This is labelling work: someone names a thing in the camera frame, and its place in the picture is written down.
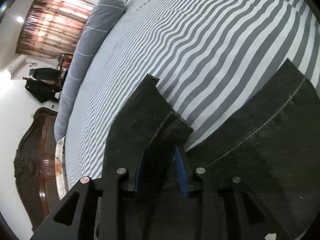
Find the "blue strip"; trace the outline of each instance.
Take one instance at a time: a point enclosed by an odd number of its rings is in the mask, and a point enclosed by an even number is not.
[[[181,154],[179,148],[175,148],[175,159],[176,159],[176,168],[180,182],[180,190],[184,196],[188,196],[188,179],[186,175],[186,171],[184,170],[184,165],[182,162]]]
[[[136,170],[136,174],[134,176],[134,191],[135,192],[138,191],[139,180],[141,180],[141,167],[142,167],[144,152],[145,152],[145,148],[143,147],[142,152],[140,154],[140,159],[139,159],[139,162],[138,162],[138,167],[137,167],[137,170]]]

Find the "triangular cutout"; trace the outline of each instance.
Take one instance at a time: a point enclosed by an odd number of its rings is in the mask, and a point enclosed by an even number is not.
[[[73,192],[70,198],[64,203],[62,208],[60,208],[58,213],[53,217],[53,220],[57,223],[71,226],[73,217],[76,212],[79,196],[80,194],[78,192]]]
[[[248,221],[250,225],[254,225],[260,222],[263,222],[266,217],[256,205],[256,203],[249,197],[246,192],[242,193],[242,198],[244,202],[244,207],[247,212]]]

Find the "black cloth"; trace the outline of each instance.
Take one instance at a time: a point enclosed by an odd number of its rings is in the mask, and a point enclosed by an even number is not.
[[[32,68],[29,71],[29,75],[36,80],[52,80],[54,82],[58,82],[60,80],[60,71],[50,67]]]
[[[55,98],[55,94],[62,91],[61,87],[29,78],[24,79],[27,80],[25,85],[26,90],[29,91],[40,103],[44,103],[48,100],[58,102],[58,99]]]
[[[139,188],[135,177],[139,156],[148,152],[144,149],[150,149],[161,124],[174,113],[150,81],[144,79],[126,102],[106,143],[102,175],[108,169],[128,168],[131,191]],[[320,99],[311,83],[286,61],[255,96],[187,156],[193,170],[205,167],[211,172],[220,190],[229,187],[233,177],[240,177],[295,239],[320,209],[319,137]],[[173,162],[160,170],[166,171],[160,192],[124,200],[126,237],[193,240],[199,203],[182,197]]]
[[[295,239],[320,209],[320,99],[289,61],[205,141],[187,152],[219,188],[240,177]]]

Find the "gray and white stripes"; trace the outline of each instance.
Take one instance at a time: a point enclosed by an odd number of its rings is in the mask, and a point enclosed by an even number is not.
[[[150,73],[207,138],[289,58],[319,87],[319,24],[303,0],[129,0],[79,90],[66,136],[69,187],[101,175],[109,127]]]
[[[54,124],[54,136],[59,141],[67,133],[67,126],[79,88],[93,57],[102,42],[125,12],[125,4],[118,0],[99,0],[84,26],[81,39],[71,62],[63,86],[59,110]]]

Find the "stitching seam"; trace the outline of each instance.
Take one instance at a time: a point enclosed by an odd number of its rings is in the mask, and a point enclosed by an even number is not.
[[[289,99],[283,104],[283,106],[281,106],[279,108],[278,111],[275,112],[275,114],[270,117],[263,125],[261,125],[257,130],[255,130],[251,135],[249,135],[247,138],[243,139],[241,142],[239,142],[236,146],[234,146],[232,149],[230,149],[229,151],[227,151],[224,155],[220,156],[218,159],[214,160],[213,162],[209,163],[208,165],[205,166],[205,168],[209,167],[210,165],[214,164],[215,162],[221,160],[223,157],[227,156],[230,152],[232,152],[234,149],[236,149],[238,146],[242,145],[244,142],[246,142],[247,140],[249,140],[251,137],[253,137],[254,135],[256,135],[260,130],[262,130],[268,123],[270,123],[270,121],[272,119],[274,119],[279,112],[282,111],[282,109],[284,107],[286,107],[286,105],[292,100],[292,98],[295,96],[295,94],[299,91],[299,89],[301,88],[301,86],[303,85],[303,83],[305,82],[306,78],[304,78],[301,82],[301,84],[298,86],[298,88],[295,90],[295,92],[293,92],[293,94],[289,97]]]

